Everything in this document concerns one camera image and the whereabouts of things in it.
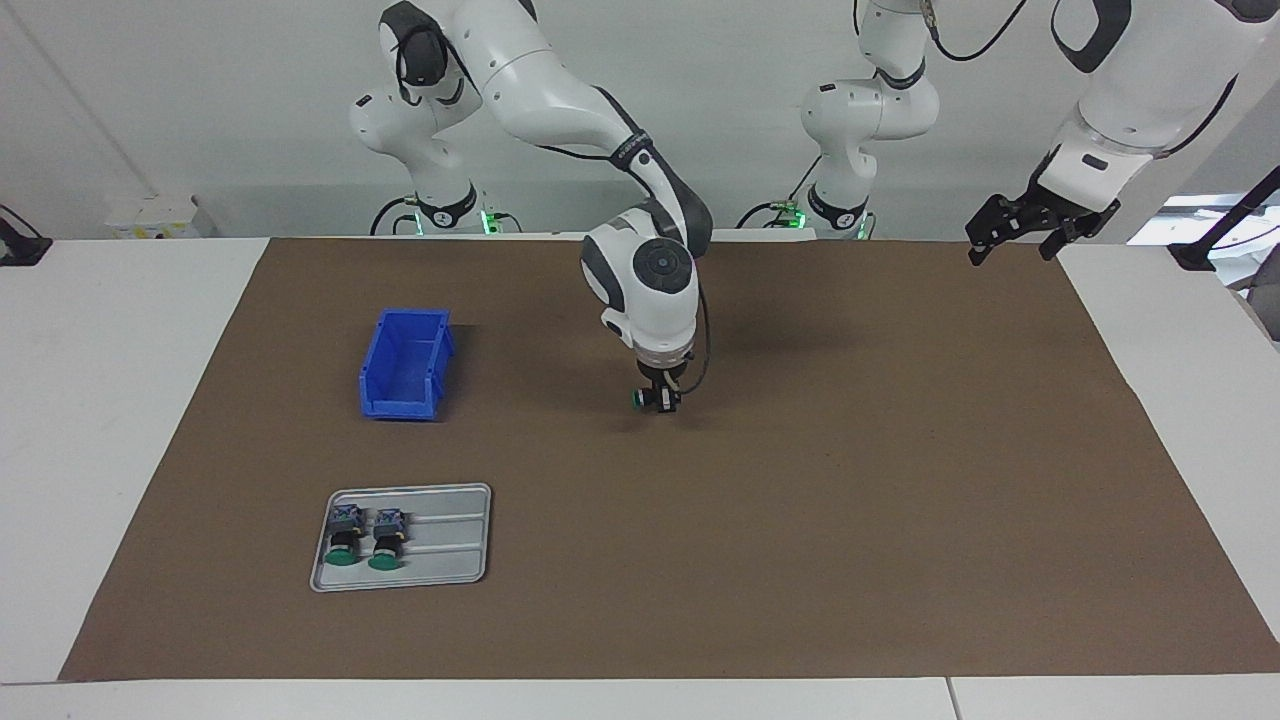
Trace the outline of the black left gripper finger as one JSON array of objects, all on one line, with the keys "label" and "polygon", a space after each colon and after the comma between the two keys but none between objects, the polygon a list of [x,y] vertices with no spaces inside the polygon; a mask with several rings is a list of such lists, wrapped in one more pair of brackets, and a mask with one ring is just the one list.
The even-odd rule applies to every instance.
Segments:
[{"label": "black left gripper finger", "polygon": [[991,195],[965,224],[968,259],[980,266],[988,254],[1020,234],[1019,205],[1004,195]]},{"label": "black left gripper finger", "polygon": [[1062,222],[1039,243],[1039,256],[1047,263],[1052,261],[1070,243],[1080,237],[1091,237],[1091,232],[1089,222]]}]

